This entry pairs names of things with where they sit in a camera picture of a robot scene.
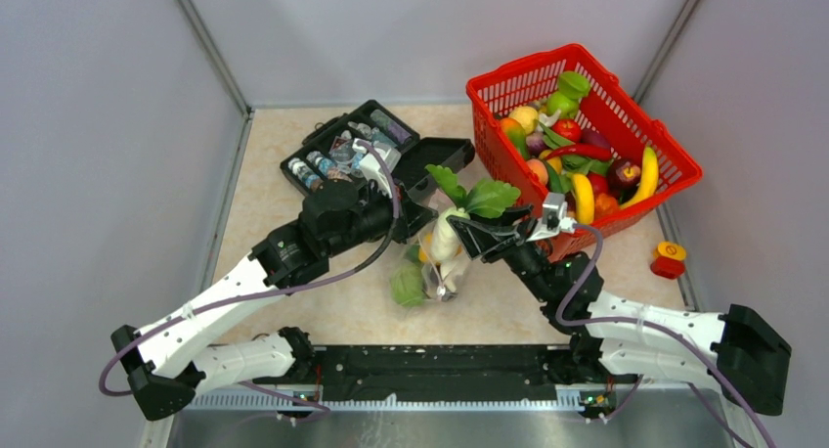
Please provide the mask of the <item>white garlic bulb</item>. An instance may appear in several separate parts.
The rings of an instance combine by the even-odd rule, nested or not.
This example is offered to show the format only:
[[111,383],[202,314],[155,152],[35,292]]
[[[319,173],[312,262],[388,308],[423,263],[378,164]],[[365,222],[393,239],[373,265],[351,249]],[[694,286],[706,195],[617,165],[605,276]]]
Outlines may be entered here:
[[458,295],[470,264],[470,259],[461,254],[440,265],[438,295],[442,301],[453,300]]

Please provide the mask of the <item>white radish with leaves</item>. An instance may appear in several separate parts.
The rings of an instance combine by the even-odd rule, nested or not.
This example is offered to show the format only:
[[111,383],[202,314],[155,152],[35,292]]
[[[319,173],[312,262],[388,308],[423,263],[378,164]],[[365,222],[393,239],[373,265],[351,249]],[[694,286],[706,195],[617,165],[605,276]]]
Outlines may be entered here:
[[494,179],[480,179],[467,191],[450,168],[427,164],[425,169],[453,204],[439,214],[431,232],[431,254],[435,263],[447,262],[458,255],[460,241],[447,221],[449,216],[470,218],[474,214],[488,219],[498,218],[521,195],[517,187]]

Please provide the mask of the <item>yellow bell pepper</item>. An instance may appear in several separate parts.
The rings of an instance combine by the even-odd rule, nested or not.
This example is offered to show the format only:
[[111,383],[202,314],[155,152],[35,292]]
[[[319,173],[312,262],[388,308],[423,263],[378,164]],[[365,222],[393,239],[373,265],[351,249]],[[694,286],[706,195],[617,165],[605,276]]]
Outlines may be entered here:
[[420,235],[417,240],[417,259],[422,264],[434,265],[434,259],[431,254],[432,234],[425,233]]

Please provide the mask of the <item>clear zip top bag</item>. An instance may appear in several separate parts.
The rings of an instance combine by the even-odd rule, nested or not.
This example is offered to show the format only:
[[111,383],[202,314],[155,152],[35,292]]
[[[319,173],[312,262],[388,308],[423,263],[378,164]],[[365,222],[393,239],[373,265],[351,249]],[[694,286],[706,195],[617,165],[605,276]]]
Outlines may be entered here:
[[471,267],[471,259],[448,222],[454,214],[469,215],[441,192],[433,195],[427,206],[435,209],[438,217],[399,248],[389,274],[391,299],[406,308],[455,300]]

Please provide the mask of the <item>green cabbage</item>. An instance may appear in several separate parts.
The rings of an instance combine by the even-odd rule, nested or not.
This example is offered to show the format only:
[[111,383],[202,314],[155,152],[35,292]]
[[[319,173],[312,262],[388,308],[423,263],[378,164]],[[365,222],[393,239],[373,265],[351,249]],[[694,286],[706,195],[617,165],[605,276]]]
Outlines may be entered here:
[[400,306],[416,307],[426,300],[421,269],[416,264],[408,263],[396,269],[389,283],[392,299]]

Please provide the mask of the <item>orange pumpkin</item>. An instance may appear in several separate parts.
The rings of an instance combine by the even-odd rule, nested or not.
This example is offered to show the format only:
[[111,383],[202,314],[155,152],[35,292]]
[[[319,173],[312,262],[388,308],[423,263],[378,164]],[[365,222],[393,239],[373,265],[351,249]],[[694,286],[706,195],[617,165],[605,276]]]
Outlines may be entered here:
[[617,213],[620,210],[619,201],[607,193],[599,193],[594,197],[593,220],[598,221]]

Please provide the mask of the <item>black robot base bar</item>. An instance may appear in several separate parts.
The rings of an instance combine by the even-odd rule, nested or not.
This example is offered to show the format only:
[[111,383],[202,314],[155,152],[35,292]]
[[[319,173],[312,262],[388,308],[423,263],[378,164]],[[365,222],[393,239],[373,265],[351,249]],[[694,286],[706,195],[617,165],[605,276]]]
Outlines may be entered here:
[[255,379],[308,385],[326,402],[517,402],[552,400],[561,385],[632,383],[595,363],[578,363],[562,345],[331,345],[299,371]]

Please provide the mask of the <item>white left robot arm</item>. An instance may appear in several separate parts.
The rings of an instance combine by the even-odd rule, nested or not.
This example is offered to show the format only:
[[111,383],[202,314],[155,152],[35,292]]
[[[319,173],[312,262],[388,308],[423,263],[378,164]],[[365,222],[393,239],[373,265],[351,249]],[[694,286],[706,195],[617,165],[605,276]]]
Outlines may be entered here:
[[111,334],[125,393],[146,420],[170,417],[219,387],[310,377],[314,350],[297,328],[241,344],[215,341],[264,306],[359,273],[436,218],[375,157],[365,162],[365,182],[323,181],[295,220],[269,233],[211,287],[151,324]]

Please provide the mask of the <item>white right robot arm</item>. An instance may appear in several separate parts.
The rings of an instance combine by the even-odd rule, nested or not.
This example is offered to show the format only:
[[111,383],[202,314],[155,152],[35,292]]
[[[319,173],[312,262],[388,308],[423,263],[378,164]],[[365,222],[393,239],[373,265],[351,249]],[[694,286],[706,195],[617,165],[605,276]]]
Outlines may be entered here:
[[791,345],[751,307],[726,312],[679,311],[608,291],[595,256],[583,252],[550,261],[538,246],[562,233],[601,233],[546,202],[541,218],[511,207],[497,220],[451,216],[448,223],[467,255],[503,261],[541,303],[550,324],[572,336],[573,367],[585,381],[640,375],[719,391],[757,414],[783,412]]

